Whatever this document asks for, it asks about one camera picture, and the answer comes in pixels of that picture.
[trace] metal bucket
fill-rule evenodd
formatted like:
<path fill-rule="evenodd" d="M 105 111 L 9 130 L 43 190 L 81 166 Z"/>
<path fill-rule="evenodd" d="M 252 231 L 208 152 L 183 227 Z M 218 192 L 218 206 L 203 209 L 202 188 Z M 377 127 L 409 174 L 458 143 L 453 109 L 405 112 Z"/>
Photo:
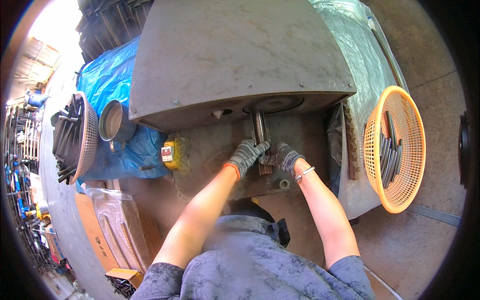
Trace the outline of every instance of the metal bucket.
<path fill-rule="evenodd" d="M 137 124 L 128 120 L 128 106 L 118 100 L 112 100 L 107 103 L 100 115 L 98 122 L 98 131 L 102 140 L 110 142 L 110 150 L 115 152 L 113 142 L 121 143 L 121 150 L 125 143 L 129 141 Z"/>

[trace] gray work glove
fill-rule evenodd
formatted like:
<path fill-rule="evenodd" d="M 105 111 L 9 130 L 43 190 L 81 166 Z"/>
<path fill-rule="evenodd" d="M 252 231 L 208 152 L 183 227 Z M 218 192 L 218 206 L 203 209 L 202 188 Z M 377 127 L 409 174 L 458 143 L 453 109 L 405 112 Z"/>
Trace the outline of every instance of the gray work glove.
<path fill-rule="evenodd" d="M 270 148 L 270 142 L 262 142 L 255 146 L 254 140 L 243 140 L 224 165 L 234 165 L 238 170 L 239 180 L 253 166 L 255 160 Z"/>
<path fill-rule="evenodd" d="M 289 172 L 293 177 L 295 177 L 293 165 L 297 159 L 305 159 L 305 156 L 299 154 L 284 142 L 273 144 L 272 148 L 270 149 L 270 153 L 271 155 L 261 156 L 258 159 L 258 162 L 264 165 L 274 166 L 278 169 L 284 170 L 285 172 Z"/>

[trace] orange plastic basket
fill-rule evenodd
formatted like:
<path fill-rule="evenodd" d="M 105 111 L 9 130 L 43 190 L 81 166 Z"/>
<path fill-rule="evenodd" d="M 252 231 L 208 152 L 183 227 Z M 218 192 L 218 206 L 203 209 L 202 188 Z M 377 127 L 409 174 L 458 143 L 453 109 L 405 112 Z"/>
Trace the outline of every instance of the orange plastic basket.
<path fill-rule="evenodd" d="M 400 174 L 384 189 L 380 176 L 380 128 L 388 136 L 387 110 L 392 115 L 397 141 L 403 139 L 403 146 Z M 389 86 L 371 113 L 363 136 L 367 176 L 388 212 L 401 213 L 412 203 L 425 170 L 425 155 L 425 132 L 417 106 L 404 89 Z"/>

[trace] plastic wrap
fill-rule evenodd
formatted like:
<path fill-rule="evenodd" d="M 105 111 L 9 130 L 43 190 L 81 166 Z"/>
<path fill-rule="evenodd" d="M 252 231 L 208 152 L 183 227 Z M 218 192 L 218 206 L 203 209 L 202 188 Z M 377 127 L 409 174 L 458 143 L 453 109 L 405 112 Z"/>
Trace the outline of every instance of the plastic wrap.
<path fill-rule="evenodd" d="M 345 131 L 343 122 L 343 105 L 338 104 L 327 128 L 327 143 L 330 151 L 328 168 L 330 173 L 330 189 L 338 197 L 340 189 L 340 171 L 342 167 L 342 131 Z"/>
<path fill-rule="evenodd" d="M 388 61 L 371 31 L 368 17 L 372 17 L 375 30 L 397 70 L 400 70 L 400 67 L 388 46 L 380 24 L 366 5 L 358 0 L 310 0 L 310 2 L 337 41 L 358 90 L 355 95 L 347 99 L 347 103 L 352 114 L 354 134 L 358 141 L 360 176 L 358 180 L 349 179 L 346 134 L 344 134 L 338 192 L 338 200 L 347 218 L 353 219 L 381 204 L 365 171 L 363 133 L 368 117 L 377 105 L 382 91 L 388 86 L 396 85 Z M 399 75 L 400 81 L 404 83 L 405 79 L 401 72 Z"/>
<path fill-rule="evenodd" d="M 133 65 L 137 53 L 137 37 L 123 46 L 109 50 L 82 69 L 78 90 L 83 91 L 88 102 L 100 117 L 105 105 L 117 99 L 129 103 Z M 137 126 L 133 137 L 123 151 L 111 152 L 108 142 L 98 139 L 95 160 L 79 181 L 92 179 L 118 179 L 126 177 L 155 178 L 169 173 L 158 151 L 166 136 L 153 129 Z M 154 166 L 140 171 L 140 166 Z"/>
<path fill-rule="evenodd" d="M 132 196 L 98 188 L 85 189 L 85 194 L 92 199 L 100 228 L 120 268 L 145 274 L 152 260 Z"/>

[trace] blue t-shirt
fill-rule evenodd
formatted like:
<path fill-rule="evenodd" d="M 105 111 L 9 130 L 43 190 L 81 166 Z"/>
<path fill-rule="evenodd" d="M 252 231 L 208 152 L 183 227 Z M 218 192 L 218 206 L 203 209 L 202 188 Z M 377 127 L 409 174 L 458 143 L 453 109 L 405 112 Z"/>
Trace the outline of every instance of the blue t-shirt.
<path fill-rule="evenodd" d="M 216 228 L 185 270 L 151 265 L 131 299 L 374 299 L 359 256 L 344 257 L 327 272 L 286 251 L 276 223 L 223 216 Z"/>

